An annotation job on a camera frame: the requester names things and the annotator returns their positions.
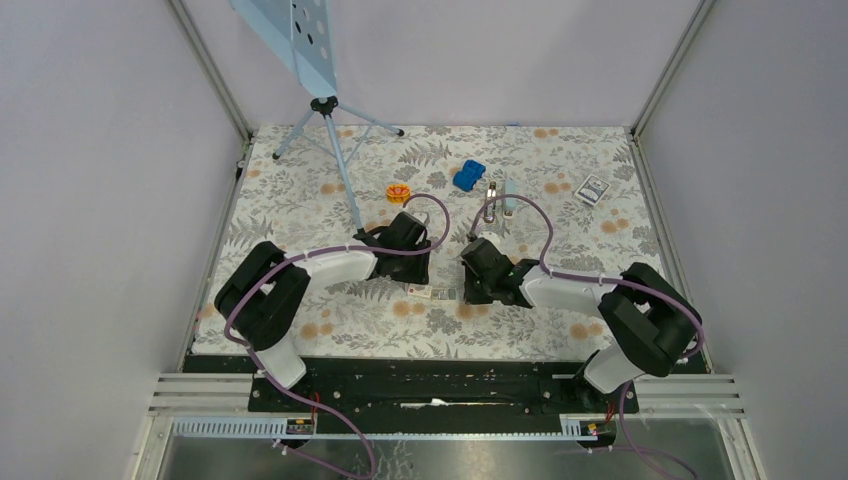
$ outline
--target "gray wall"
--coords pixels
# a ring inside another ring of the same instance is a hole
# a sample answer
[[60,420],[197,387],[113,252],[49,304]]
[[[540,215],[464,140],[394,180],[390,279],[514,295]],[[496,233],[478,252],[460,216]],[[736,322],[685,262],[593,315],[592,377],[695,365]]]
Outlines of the gray wall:
[[[629,125],[697,3],[333,1],[340,98],[400,124]],[[306,91],[229,2],[186,4],[247,119],[297,122]]]
[[164,1],[0,2],[0,478],[124,472],[239,141]]
[[844,478],[848,2],[720,2],[644,135],[771,479]]

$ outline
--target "tripod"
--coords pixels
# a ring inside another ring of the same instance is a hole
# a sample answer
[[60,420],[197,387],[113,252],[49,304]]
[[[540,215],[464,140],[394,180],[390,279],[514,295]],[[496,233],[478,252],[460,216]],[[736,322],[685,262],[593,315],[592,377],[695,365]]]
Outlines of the tripod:
[[[347,199],[348,202],[350,202],[350,210],[351,214],[353,215],[353,223],[356,225],[356,230],[358,232],[364,232],[365,227],[363,226],[362,218],[359,215],[359,207],[356,206],[356,194],[353,192],[353,188],[350,185],[350,178],[347,175],[347,166],[350,164],[351,160],[353,160],[353,157],[356,155],[356,151],[359,150],[359,146],[362,145],[362,142],[365,141],[366,137],[368,137],[368,133],[371,131],[371,128],[374,125],[383,127],[386,130],[394,133],[398,137],[402,137],[404,132],[403,130],[397,127],[393,127],[388,123],[383,123],[377,120],[376,118],[372,117],[371,115],[368,115],[367,113],[361,110],[340,103],[336,97],[316,98],[309,103],[309,106],[310,110],[306,112],[306,115],[304,115],[299,122],[297,122],[297,125],[294,126],[294,129],[291,131],[291,133],[289,133],[289,136],[286,137],[286,140],[283,142],[283,144],[280,145],[280,148],[278,148],[277,151],[274,152],[272,158],[274,158],[275,160],[280,158],[283,155],[283,152],[285,152],[286,149],[289,147],[291,142],[294,141],[294,139],[297,138],[298,135],[301,135],[303,133],[303,127],[306,125],[306,122],[308,122],[309,119],[312,118],[312,115],[314,115],[315,112],[320,113],[321,116],[324,117],[324,123],[326,123],[327,125],[327,134],[330,136],[330,143],[333,144],[333,152],[327,150],[326,148],[324,148],[323,145],[307,137],[306,135],[304,135],[303,138],[305,138],[307,141],[326,152],[328,155],[336,157],[336,162],[339,164],[339,171],[342,174],[342,181],[345,184],[345,192],[347,193]],[[344,154],[342,154],[342,148],[341,145],[339,145],[339,137],[338,135],[336,135],[336,124],[335,122],[333,122],[333,110],[337,107],[348,113],[356,115],[357,117],[363,120],[370,122],[368,125],[368,129],[365,130],[365,133],[359,139],[359,142],[356,144],[355,147],[353,147],[353,151],[350,152],[350,155],[347,157],[347,160],[345,160]]]

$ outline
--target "orange toy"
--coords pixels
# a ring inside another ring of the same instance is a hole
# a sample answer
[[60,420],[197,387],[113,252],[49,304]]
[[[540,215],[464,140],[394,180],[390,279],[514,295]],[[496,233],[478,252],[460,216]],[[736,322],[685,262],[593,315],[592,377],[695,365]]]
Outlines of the orange toy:
[[386,198],[389,203],[403,203],[409,198],[409,187],[402,183],[389,185],[386,189]]

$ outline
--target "patterned mat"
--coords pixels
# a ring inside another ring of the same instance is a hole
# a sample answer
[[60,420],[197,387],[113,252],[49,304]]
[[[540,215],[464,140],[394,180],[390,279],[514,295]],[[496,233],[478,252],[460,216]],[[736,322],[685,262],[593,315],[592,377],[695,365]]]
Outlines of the patterned mat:
[[[372,129],[349,174],[368,229],[387,225],[400,211],[385,198],[392,183],[406,183],[413,193],[431,193],[447,204],[452,227],[448,240],[431,255],[431,285],[458,288],[461,295],[458,255],[465,234],[488,181],[502,185],[506,178],[515,180],[517,193],[536,200],[555,223],[548,254],[552,266],[618,273],[640,261],[661,268],[622,128],[403,128],[402,138]],[[194,353],[244,353],[223,337],[224,318],[211,302],[256,243],[267,239],[297,252],[351,241],[355,228],[335,160],[303,138],[281,159],[271,159],[289,131],[265,126],[258,133],[211,293],[198,315]],[[363,126],[339,127],[346,153],[364,131]],[[306,133],[331,148],[324,127],[307,127]],[[451,178],[469,158],[487,170],[465,193]],[[573,196],[591,173],[611,184],[594,208]],[[438,237],[445,225],[441,210],[426,199],[410,206],[430,215],[430,237]],[[486,230],[500,237],[501,251],[513,260],[538,258],[547,234],[538,214],[520,203],[512,220],[498,218]],[[612,340],[601,320],[581,314],[424,300],[388,279],[339,284],[307,295],[292,328],[301,354],[314,356],[582,361]]]

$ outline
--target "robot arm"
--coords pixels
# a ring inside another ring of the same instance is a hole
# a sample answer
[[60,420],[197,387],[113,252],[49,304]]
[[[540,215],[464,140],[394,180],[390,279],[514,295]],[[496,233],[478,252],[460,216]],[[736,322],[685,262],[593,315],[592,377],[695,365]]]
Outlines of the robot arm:
[[[429,246],[426,226],[407,213],[399,214],[388,227],[360,233],[354,238],[365,245],[393,250],[415,251]],[[652,296],[621,285],[553,277],[542,270],[537,260],[524,259],[513,264],[485,238],[474,239],[461,257],[465,266],[466,303],[499,301],[524,308],[564,308],[604,319],[616,343],[595,352],[577,376],[579,382],[588,383],[602,394],[646,373],[657,377],[668,375],[695,334],[688,318]],[[225,317],[230,316],[246,292],[284,259],[285,252],[271,242],[258,244],[218,292],[215,307]],[[306,368],[291,342],[289,329],[306,292],[378,276],[427,284],[428,261],[429,254],[399,256],[341,251],[294,262],[250,298],[234,319],[233,327],[278,381],[286,386],[294,385]],[[606,278],[623,278],[658,290],[694,312],[647,265],[634,263],[621,276]]]
[[[460,256],[465,265],[466,303],[498,300],[525,308],[564,308],[604,319],[616,342],[595,352],[578,374],[578,381],[585,380],[603,394],[644,374],[667,376],[695,334],[688,318],[655,297],[613,282],[593,284],[554,277],[545,273],[536,260],[513,264],[485,238],[474,239]],[[634,263],[623,274],[605,278],[650,287],[695,312],[648,265]]]
[[[387,227],[354,236],[359,244],[415,251],[430,246],[427,228],[401,212]],[[215,308],[229,317],[262,277],[285,260],[284,251],[265,241],[256,245],[215,297]],[[280,383],[290,387],[306,373],[289,330],[303,296],[336,283],[389,276],[400,282],[427,284],[430,254],[400,256],[341,251],[309,257],[286,266],[256,292],[238,313],[233,327]]]

